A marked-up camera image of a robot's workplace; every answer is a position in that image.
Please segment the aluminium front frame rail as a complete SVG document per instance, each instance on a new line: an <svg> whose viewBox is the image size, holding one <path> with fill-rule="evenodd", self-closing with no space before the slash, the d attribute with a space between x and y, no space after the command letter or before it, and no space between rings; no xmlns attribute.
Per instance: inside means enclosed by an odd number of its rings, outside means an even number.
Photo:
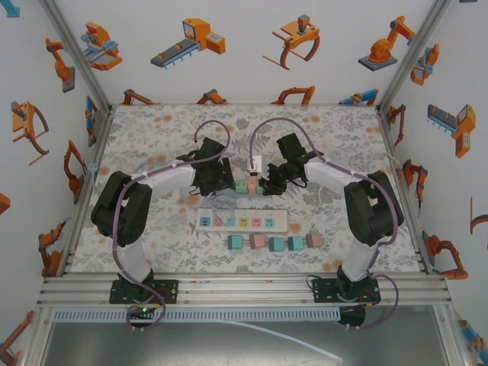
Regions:
<svg viewBox="0 0 488 366"><path fill-rule="evenodd" d="M451 295L444 278L420 273L392 274L400 305L445 305ZM284 307L314 305L302 274L175 275L177 307ZM115 274L68 274L44 281L38 307L108 307Z"/></svg>

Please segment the aluminium side rail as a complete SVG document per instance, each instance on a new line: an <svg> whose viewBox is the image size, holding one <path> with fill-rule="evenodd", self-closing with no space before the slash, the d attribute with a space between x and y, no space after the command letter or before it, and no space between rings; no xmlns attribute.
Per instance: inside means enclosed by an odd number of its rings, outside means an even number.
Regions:
<svg viewBox="0 0 488 366"><path fill-rule="evenodd" d="M108 131L108 125L110 124L109 118L100 116L96 117L98 109L92 105L87 104L85 109L86 130L88 132L88 144L89 146L96 145L96 156L91 163L95 163L99 167L98 155L102 153L103 147L106 143L105 134ZM76 157L77 161L82 166L82 174L80 176L75 175L70 171L69 161L71 157ZM72 230L72 235L69 239L69 244L76 244L79 240L79 235L82 230L83 220L88 214L88 203L91 197L98 192L96 187L96 178L88 170L85 160L81 157L77 147L73 141L68 142L68 149L63 158L63 171L68 178L69 189L73 193L73 202L79 205L79 212L76 214L75 227ZM64 221L59 222L57 226L48 233L41 233L38 236L38 252L41 255L43 269L41 276L44 278L55 277L60 273L59 267L64 264L64 261L68 258L69 253L63 251L49 252L48 248L57 242L62 234L64 226L70 221L71 218L67 217Z"/></svg>
<svg viewBox="0 0 488 366"><path fill-rule="evenodd" d="M432 266L428 259L428 253L422 239L422 231L419 226L419 220L416 218L416 211L409 199L409 188L406 185L405 178L402 171L402 162L397 154L392 137L390 135L390 128L386 119L386 115L377 110L378 123L381 128L381 133L387 151L387 157L390 160L390 165L393 170L393 177L396 182L396 187L399 195L399 202L402 205L406 224L409 228L410 237L412 240L415 253L419 256L421 271L426 275L432 275Z"/></svg>

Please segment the black controller board green light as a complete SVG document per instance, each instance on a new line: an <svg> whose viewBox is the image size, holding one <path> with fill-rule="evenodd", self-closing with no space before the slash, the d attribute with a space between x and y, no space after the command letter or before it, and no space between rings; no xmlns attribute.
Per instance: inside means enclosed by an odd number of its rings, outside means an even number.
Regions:
<svg viewBox="0 0 488 366"><path fill-rule="evenodd" d="M127 315L129 317L139 318L146 318L149 314L153 314L155 311L154 307L148 306L135 306L130 307L127 311Z"/></svg>

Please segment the aluminium frame post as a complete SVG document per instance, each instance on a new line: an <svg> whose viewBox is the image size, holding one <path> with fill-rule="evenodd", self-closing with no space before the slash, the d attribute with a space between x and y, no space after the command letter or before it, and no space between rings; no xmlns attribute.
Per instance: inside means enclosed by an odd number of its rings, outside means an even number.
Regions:
<svg viewBox="0 0 488 366"><path fill-rule="evenodd" d="M86 60L82 52L82 48L75 39L74 33L71 31L67 20L56 3L56 0L38 0L38 2L43 8L46 16L49 18L50 23L61 39L64 47L67 49L68 54L72 57L75 67L85 80L85 83L95 97L95 101L98 103L98 106L106 115L109 115L111 112L111 103L107 99L100 83L95 78L92 68Z"/></svg>
<svg viewBox="0 0 488 366"><path fill-rule="evenodd" d="M429 38L434 33L434 30L450 8L453 1L454 0L434 0L433 5L421 23L419 31L416 33L413 42L409 46L403 60L400 62L399 68L393 74L393 78L380 100L378 109L380 114L385 114L392 105L394 98L398 94L403 83L407 80L417 59L420 57L420 53L425 49Z"/></svg>

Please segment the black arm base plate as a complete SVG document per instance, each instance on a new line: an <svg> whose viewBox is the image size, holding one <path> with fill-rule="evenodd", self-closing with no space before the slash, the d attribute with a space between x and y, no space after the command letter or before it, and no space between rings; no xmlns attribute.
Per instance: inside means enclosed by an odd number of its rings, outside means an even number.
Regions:
<svg viewBox="0 0 488 366"><path fill-rule="evenodd" d="M146 284L156 291L165 303L174 304L178 296L177 280L151 280ZM148 291L125 279L112 282L108 302L110 304L161 303L159 298Z"/></svg>
<svg viewBox="0 0 488 366"><path fill-rule="evenodd" d="M350 282L337 278L312 280L315 303L379 303L381 301L377 280L363 278Z"/></svg>

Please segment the floral patterned table mat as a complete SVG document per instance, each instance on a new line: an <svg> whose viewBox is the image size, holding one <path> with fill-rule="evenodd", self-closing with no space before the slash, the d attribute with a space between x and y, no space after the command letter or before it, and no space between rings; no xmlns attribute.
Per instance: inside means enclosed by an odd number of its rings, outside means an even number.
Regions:
<svg viewBox="0 0 488 366"><path fill-rule="evenodd" d="M111 173L151 171L160 162L192 151L204 137L228 144L233 176L247 177L250 155L279 165L278 139L295 133L306 147L346 168L393 175L376 111L373 108L265 106L120 106L114 113L98 171L102 189ZM335 271L352 244L345 202L319 185L290 185L280 197L240 196L240 208L283 209L289 236L320 233L324 245L302 251L268 248L228 250L224 233L195 229L199 194L173 191L149 211L143 248L156 272L309 273Z"/></svg>

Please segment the grey metal shelf panel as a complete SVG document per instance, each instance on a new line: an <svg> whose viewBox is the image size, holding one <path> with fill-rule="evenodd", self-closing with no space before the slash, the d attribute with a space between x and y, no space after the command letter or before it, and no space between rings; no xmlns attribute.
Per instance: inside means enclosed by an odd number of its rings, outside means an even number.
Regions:
<svg viewBox="0 0 488 366"><path fill-rule="evenodd" d="M56 324L43 366L447 366L430 316L398 314L366 332L328 322L163 324L146 334L122 324Z"/></svg>

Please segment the long white power strip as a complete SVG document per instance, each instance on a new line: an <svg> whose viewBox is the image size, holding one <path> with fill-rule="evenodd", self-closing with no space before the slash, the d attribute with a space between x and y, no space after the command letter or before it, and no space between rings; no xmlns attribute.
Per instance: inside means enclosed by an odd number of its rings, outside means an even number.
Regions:
<svg viewBox="0 0 488 366"><path fill-rule="evenodd" d="M286 233L286 210L235 209L218 211L210 208L197 210L195 229L212 233Z"/></svg>

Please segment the green pink plug cubes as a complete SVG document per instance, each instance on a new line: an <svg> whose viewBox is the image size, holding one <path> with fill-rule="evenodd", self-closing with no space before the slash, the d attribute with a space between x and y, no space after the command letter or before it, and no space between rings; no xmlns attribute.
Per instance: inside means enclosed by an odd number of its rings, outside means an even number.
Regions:
<svg viewBox="0 0 488 366"><path fill-rule="evenodd" d="M259 185L259 179L255 176L248 177L247 180L237 181L235 185L237 194L248 194L251 196L264 195L264 188Z"/></svg>

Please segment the aluminium frame leg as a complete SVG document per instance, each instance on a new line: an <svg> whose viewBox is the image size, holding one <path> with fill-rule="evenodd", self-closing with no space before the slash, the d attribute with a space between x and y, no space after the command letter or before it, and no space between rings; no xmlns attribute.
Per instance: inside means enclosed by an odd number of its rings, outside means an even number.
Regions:
<svg viewBox="0 0 488 366"><path fill-rule="evenodd" d="M471 366L470 353L452 305L433 307L447 366Z"/></svg>
<svg viewBox="0 0 488 366"><path fill-rule="evenodd" d="M50 331L53 323L53 310L49 307L34 311L30 330L24 346L20 366L41 366L46 350L49 348Z"/></svg>

